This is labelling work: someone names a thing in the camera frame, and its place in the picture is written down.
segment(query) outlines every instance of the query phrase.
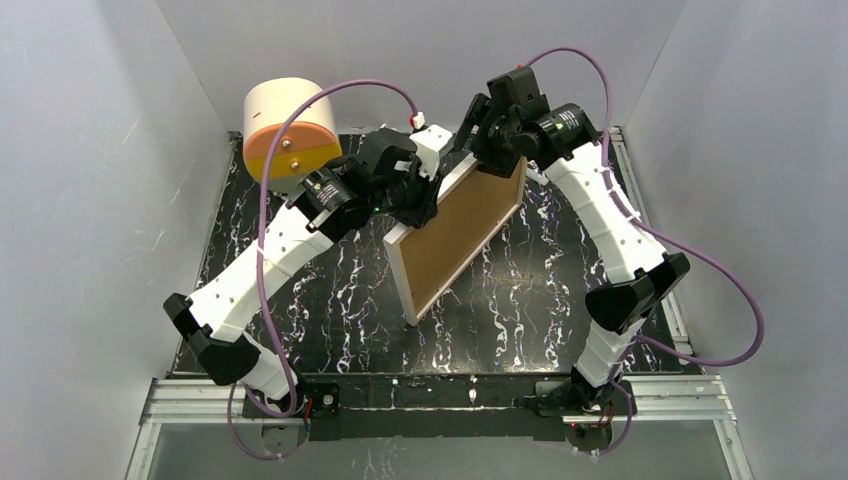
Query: metal frame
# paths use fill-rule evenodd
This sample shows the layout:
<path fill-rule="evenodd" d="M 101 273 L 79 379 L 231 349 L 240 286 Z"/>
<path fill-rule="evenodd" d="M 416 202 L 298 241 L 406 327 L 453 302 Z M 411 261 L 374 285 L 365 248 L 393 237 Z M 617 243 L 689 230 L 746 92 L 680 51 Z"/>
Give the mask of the metal frame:
<path fill-rule="evenodd" d="M 611 140 L 625 186 L 633 205 L 643 212 L 644 203 L 636 184 L 621 129 L 611 129 Z M 663 301 L 669 329 L 678 351 L 691 353 L 689 336 L 673 294 Z M 719 375 L 629 375 L 638 414 L 634 421 L 712 421 L 717 439 L 733 480 L 752 480 L 753 475 L 736 431 L 736 414 Z M 127 480 L 146 480 L 163 424 L 226 424 L 230 387 L 220 387 L 208 379 L 154 380 L 138 438 L 127 469 Z M 236 387 L 233 400 L 235 423 L 302 425 L 300 419 L 243 418 L 244 388 Z M 614 421 L 624 421 L 617 416 Z M 565 416 L 563 422 L 594 422 L 595 417 Z"/>

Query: black marble table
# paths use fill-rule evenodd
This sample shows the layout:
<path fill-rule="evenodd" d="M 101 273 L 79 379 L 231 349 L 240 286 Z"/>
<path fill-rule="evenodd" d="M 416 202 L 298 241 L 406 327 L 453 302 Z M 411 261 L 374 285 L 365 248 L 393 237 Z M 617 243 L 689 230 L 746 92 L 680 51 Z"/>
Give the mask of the black marble table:
<path fill-rule="evenodd" d="M 356 151 L 360 138 L 343 135 L 344 152 Z M 615 165 L 612 149 L 610 155 Z M 259 186 L 244 167 L 239 141 L 197 287 L 250 245 L 258 204 Z M 270 215 L 281 204 L 272 196 Z M 589 331 L 583 298 L 602 282 L 603 265 L 558 189 L 528 181 L 521 208 L 416 327 L 403 318 L 382 245 L 394 225 L 391 217 L 372 219 L 271 297 L 274 333 L 282 336 L 301 372 L 538 374 L 571 369 Z M 662 311 L 643 330 L 671 343 Z M 249 332 L 271 347 L 259 315 Z M 675 358 L 644 344 L 634 349 L 627 368 L 681 371 Z M 173 372 L 202 372 L 185 345 Z"/>

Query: purple cable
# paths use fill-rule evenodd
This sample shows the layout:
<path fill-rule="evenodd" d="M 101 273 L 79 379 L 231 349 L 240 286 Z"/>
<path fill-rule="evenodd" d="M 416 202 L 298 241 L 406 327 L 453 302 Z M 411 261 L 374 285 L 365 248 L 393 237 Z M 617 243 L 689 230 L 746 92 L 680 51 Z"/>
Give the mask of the purple cable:
<path fill-rule="evenodd" d="M 668 237 L 667 235 L 665 235 L 662 232 L 659 232 L 656 229 L 648 226 L 647 224 L 639 221 L 637 217 L 633 216 L 634 212 L 631 212 L 630 209 L 627 208 L 627 206 L 624 204 L 622 199 L 618 196 L 618 192 L 616 190 L 612 190 L 614 180 L 613 180 L 613 176 L 612 176 L 612 170 L 609 168 L 609 127 L 610 127 L 610 123 L 612 122 L 612 94 L 611 94 L 611 91 L 610 91 L 609 81 L 607 80 L 607 75 L 604 72 L 604 69 L 601 68 L 601 66 L 598 64 L 598 62 L 594 58 L 592 58 L 591 55 L 589 55 L 588 53 L 586 53 L 583 50 L 580 50 L 578 48 L 571 48 L 571 47 L 557 47 L 557 48 L 552 48 L 550 50 L 542 52 L 539 55 L 536 55 L 535 57 L 533 57 L 529 62 L 527 62 L 527 66 L 529 67 L 530 65 L 533 65 L 539 59 L 544 58 L 544 57 L 546 57 L 546 56 L 548 56 L 548 55 L 550 55 L 554 52 L 576 53 L 577 55 L 580 55 L 581 57 L 585 58 L 586 60 L 589 61 L 589 63 L 592 64 L 593 67 L 595 67 L 595 70 L 598 72 L 598 75 L 601 77 L 601 82 L 604 84 L 604 95 L 606 97 L 606 104 L 607 105 L 606 105 L 606 112 L 604 114 L 604 126 L 603 126 L 603 130 L 601 132 L 601 165 L 604 167 L 604 172 L 603 172 L 603 175 L 602 175 L 603 178 L 604 178 L 604 184 L 606 185 L 607 190 L 610 190 L 610 197 L 612 198 L 613 202 L 615 203 L 615 206 L 618 208 L 618 210 L 625 217 L 632 217 L 631 223 L 633 223 L 634 225 L 639 227 L 641 230 L 650 233 L 654 237 L 656 237 L 656 238 L 658 238 L 658 239 L 660 239 L 660 240 L 662 240 L 662 241 L 664 241 L 664 242 L 666 242 L 670 245 L 674 245 L 675 247 L 679 248 L 680 250 L 683 250 L 686 253 L 689 253 L 689 254 L 691 254 L 695 257 L 700 258 L 705 263 L 707 263 L 711 267 L 713 267 L 716 270 L 718 270 L 719 272 L 721 272 L 725 277 L 727 277 L 728 280 L 730 280 L 736 286 L 736 288 L 739 289 L 739 292 L 742 293 L 742 295 L 745 297 L 745 300 L 748 301 L 748 304 L 751 306 L 751 311 L 754 313 L 754 320 L 756 321 L 756 324 L 757 324 L 757 333 L 754 335 L 754 341 L 751 343 L 751 346 L 748 347 L 748 350 L 746 350 L 744 353 L 742 353 L 738 357 L 734 357 L 734 358 L 731 358 L 729 360 L 709 360 L 709 359 L 693 357 L 691 355 L 686 355 L 685 353 L 680 353 L 677 350 L 675 350 L 675 349 L 673 349 L 673 348 L 671 348 L 667 345 L 664 345 L 664 344 L 660 343 L 659 341 L 657 341 L 657 340 L 655 340 L 651 337 L 647 337 L 647 336 L 641 335 L 641 334 L 636 335 L 634 337 L 634 339 L 645 342 L 645 343 L 647 343 L 647 344 L 649 344 L 653 347 L 656 347 L 656 348 L 658 348 L 658 349 L 660 349 L 660 350 L 662 350 L 662 351 L 664 351 L 664 352 L 666 352 L 666 353 L 668 353 L 672 356 L 675 356 L 677 358 L 692 362 L 696 365 L 704 365 L 704 366 L 708 366 L 708 367 L 729 367 L 729 366 L 732 366 L 732 365 L 738 365 L 738 364 L 748 360 L 749 358 L 753 357 L 754 354 L 757 353 L 757 350 L 760 349 L 760 346 L 762 346 L 763 338 L 765 337 L 765 320 L 763 318 L 763 312 L 762 312 L 762 309 L 760 308 L 759 303 L 754 298 L 753 292 L 751 291 L 751 289 L 747 285 L 745 285 L 745 283 L 742 281 L 742 279 L 740 279 L 736 274 L 734 274 L 729 268 L 724 266 L 718 260 L 710 257 L 709 255 L 698 250 L 695 247 L 692 247 L 692 246 L 687 245 L 683 242 L 680 242 L 680 241 L 674 240 L 673 238 Z M 602 453 L 602 454 L 611 452 L 612 450 L 614 450 L 616 447 L 618 447 L 624 441 L 624 437 L 626 437 L 627 432 L 630 431 L 630 423 L 631 423 L 631 420 L 633 419 L 633 407 L 632 407 L 632 405 L 630 405 L 630 395 L 628 395 L 627 391 L 624 390 L 624 388 L 622 388 L 621 385 L 619 385 L 615 381 L 615 379 L 612 376 L 612 372 L 610 372 L 610 378 L 608 380 L 609 380 L 609 383 L 613 386 L 613 388 L 618 390 L 619 393 L 623 394 L 625 399 L 627 399 L 627 423 L 625 423 L 624 430 L 621 432 L 621 435 L 619 435 L 618 439 L 612 445 L 610 445 L 606 449 L 600 451 L 600 453 Z"/>
<path fill-rule="evenodd" d="M 271 172 L 271 163 L 273 161 L 274 155 L 277 153 L 277 150 L 280 147 L 280 140 L 283 138 L 283 135 L 285 135 L 286 131 L 288 131 L 289 127 L 291 127 L 292 123 L 294 123 L 295 119 L 297 119 L 297 117 L 299 117 L 303 112 L 305 112 L 307 108 L 312 106 L 313 103 L 317 102 L 318 100 L 326 97 L 327 95 L 333 92 L 337 92 L 348 87 L 355 87 L 359 85 L 377 85 L 394 90 L 401 94 L 404 99 L 406 99 L 407 103 L 409 103 L 409 106 L 412 108 L 413 115 L 418 113 L 418 108 L 415 106 L 415 102 L 412 101 L 412 98 L 409 96 L 409 94 L 396 85 L 374 79 L 360 79 L 342 82 L 316 93 L 307 101 L 305 101 L 303 105 L 298 107 L 297 110 L 295 110 L 283 123 L 279 130 L 277 130 L 277 134 L 274 135 L 274 139 L 271 141 L 271 147 L 268 149 L 268 154 L 265 156 L 265 165 L 262 169 L 262 181 L 260 182 L 259 187 L 259 235 L 256 240 L 257 246 L 259 248 L 256 249 L 256 284 L 257 290 L 259 291 L 259 304 L 262 307 L 262 318 L 263 320 L 265 320 L 265 326 L 268 328 L 268 332 L 271 335 L 271 342 L 274 344 L 274 350 L 280 357 L 280 362 L 283 366 L 283 374 L 286 376 L 286 381 L 290 386 L 289 395 L 291 396 L 292 401 L 289 402 L 289 408 L 285 412 L 281 413 L 271 410 L 270 408 L 268 408 L 268 406 L 264 405 L 262 402 L 259 402 L 256 396 L 252 394 L 249 388 L 247 389 L 247 392 L 248 397 L 250 397 L 251 401 L 256 404 L 257 408 L 262 410 L 265 414 L 271 415 L 273 417 L 289 417 L 295 412 L 295 409 L 297 408 L 297 387 L 294 384 L 294 378 L 292 376 L 291 367 L 289 366 L 289 362 L 286 357 L 286 351 L 283 348 L 282 341 L 275 333 L 276 328 L 274 327 L 274 321 L 271 318 L 271 308 L 268 306 L 268 294 L 265 291 L 265 275 L 263 269 L 265 257 L 264 255 L 262 255 L 262 252 L 265 248 L 265 228 L 267 227 L 268 223 L 268 212 L 266 203 L 268 201 L 268 177 L 270 176 Z"/>
<path fill-rule="evenodd" d="M 230 429 L 230 435 L 233 437 L 233 441 L 236 442 L 236 445 L 241 449 L 242 452 L 250 455 L 251 457 L 257 460 L 279 460 L 281 458 L 286 458 L 294 452 L 300 450 L 302 445 L 297 445 L 286 453 L 281 453 L 279 455 L 264 455 L 261 453 L 256 453 L 250 449 L 241 439 L 238 437 L 238 433 L 236 432 L 236 426 L 233 424 L 233 396 L 236 393 L 236 384 L 234 383 L 232 387 L 230 387 L 230 396 L 227 397 L 227 427 Z"/>

